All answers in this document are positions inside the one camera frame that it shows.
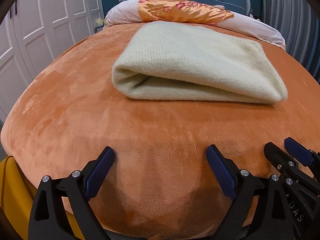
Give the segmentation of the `white pink pillow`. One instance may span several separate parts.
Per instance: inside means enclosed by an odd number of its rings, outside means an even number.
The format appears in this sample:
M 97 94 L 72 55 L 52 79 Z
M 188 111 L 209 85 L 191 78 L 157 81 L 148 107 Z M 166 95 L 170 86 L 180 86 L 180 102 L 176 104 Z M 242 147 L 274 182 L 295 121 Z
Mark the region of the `white pink pillow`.
M 118 24 L 143 22 L 138 13 L 138 1 L 139 0 L 126 0 L 110 9 L 105 17 L 105 26 L 110 27 Z M 211 26 L 254 37 L 277 46 L 282 50 L 286 49 L 285 39 L 277 29 L 255 20 L 252 17 L 233 11 L 231 12 L 234 14 L 233 18 Z

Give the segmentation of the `orange floral satin pillow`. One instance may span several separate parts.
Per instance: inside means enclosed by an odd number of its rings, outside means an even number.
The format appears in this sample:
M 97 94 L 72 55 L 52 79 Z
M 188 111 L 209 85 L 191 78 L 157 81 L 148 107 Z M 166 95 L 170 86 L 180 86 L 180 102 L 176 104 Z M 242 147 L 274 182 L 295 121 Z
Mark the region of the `orange floral satin pillow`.
M 234 17 L 223 6 L 189 0 L 139 0 L 138 13 L 143 22 L 165 21 L 217 25 Z

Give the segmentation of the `orange plush bed blanket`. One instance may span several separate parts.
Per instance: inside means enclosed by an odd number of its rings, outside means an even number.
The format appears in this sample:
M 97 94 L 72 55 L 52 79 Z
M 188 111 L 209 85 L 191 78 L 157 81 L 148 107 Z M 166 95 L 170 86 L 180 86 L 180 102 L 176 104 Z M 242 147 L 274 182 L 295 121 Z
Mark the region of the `orange plush bed blanket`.
M 215 144 L 240 168 L 274 172 L 267 142 L 292 137 L 319 150 L 319 84 L 293 57 L 262 43 L 288 91 L 275 105 L 132 100 L 112 85 L 112 66 L 139 23 L 116 25 L 58 57 L 9 113 L 1 142 L 25 177 L 68 176 L 106 146 L 116 153 L 91 208 L 104 228 L 168 239 L 212 235 L 230 206 L 206 160 Z

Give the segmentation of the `small bedside table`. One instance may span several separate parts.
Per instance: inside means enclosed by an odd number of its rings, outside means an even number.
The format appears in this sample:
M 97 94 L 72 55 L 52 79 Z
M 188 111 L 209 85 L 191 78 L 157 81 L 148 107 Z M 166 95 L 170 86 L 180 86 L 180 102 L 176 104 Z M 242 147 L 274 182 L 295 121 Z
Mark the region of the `small bedside table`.
M 104 20 L 102 18 L 97 19 L 94 32 L 97 33 L 104 28 Z

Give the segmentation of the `white panelled wardrobe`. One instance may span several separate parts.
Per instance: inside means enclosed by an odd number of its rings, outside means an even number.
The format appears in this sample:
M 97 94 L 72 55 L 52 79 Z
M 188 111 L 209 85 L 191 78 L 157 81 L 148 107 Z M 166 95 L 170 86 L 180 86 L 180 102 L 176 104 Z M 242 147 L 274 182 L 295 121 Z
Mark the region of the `white panelled wardrobe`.
M 1 23 L 1 122 L 58 56 L 95 33 L 101 0 L 16 0 Z

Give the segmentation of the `grey pleated curtain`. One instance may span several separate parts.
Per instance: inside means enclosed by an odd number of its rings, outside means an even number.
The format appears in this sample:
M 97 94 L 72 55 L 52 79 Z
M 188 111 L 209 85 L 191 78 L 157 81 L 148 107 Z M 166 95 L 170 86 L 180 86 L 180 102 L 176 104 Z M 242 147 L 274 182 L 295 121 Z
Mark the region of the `grey pleated curtain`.
M 319 81 L 319 19 L 306 0 L 263 0 L 262 21 L 285 38 L 286 52 Z

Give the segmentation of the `cream knit cardigan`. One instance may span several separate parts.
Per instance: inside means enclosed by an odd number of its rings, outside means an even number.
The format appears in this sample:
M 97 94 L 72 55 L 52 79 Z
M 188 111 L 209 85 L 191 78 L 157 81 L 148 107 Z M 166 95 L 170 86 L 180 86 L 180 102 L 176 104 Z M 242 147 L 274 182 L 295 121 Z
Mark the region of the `cream knit cardigan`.
M 112 68 L 114 87 L 142 100 L 273 104 L 287 88 L 260 43 L 180 23 L 142 26 Z

